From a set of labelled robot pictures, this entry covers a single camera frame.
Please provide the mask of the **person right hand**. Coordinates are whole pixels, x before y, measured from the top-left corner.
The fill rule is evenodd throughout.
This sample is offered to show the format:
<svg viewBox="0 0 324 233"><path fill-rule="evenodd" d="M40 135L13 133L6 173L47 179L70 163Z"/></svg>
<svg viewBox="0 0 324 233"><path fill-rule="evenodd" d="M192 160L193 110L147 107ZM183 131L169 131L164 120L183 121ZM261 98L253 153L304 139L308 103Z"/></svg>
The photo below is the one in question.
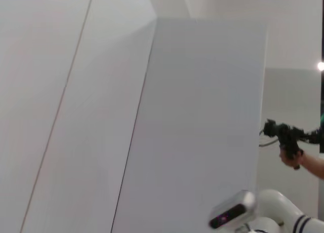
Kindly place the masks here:
<svg viewBox="0 0 324 233"><path fill-rule="evenodd" d="M299 150L293 155L293 158L288 157L288 152L284 146L280 147L279 157L281 161L288 167L292 167L294 170L298 170L302 164L303 150Z"/></svg>

